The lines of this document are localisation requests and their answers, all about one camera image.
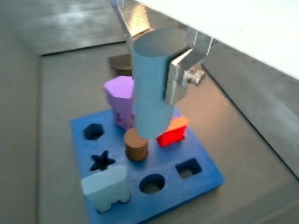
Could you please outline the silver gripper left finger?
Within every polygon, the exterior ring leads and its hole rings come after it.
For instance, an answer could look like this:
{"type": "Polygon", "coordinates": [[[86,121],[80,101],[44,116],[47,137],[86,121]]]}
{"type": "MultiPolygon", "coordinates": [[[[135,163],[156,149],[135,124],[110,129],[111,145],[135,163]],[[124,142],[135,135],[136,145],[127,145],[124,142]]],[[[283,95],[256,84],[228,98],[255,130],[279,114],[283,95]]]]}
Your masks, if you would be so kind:
{"type": "Polygon", "coordinates": [[[122,25],[128,51],[132,52],[135,41],[152,32],[146,6],[136,0],[111,0],[112,9],[122,25]]]}

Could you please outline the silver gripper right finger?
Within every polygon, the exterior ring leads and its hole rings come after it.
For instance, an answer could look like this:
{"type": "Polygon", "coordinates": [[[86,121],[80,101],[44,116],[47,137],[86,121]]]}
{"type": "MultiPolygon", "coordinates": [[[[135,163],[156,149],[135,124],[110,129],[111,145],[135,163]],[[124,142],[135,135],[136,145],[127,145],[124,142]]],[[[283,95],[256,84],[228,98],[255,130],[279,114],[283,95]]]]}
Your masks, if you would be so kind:
{"type": "Polygon", "coordinates": [[[191,27],[187,28],[187,49],[176,56],[170,64],[164,100],[170,105],[187,95],[188,85],[199,86],[206,73],[196,64],[210,54],[214,38],[191,27]]]}

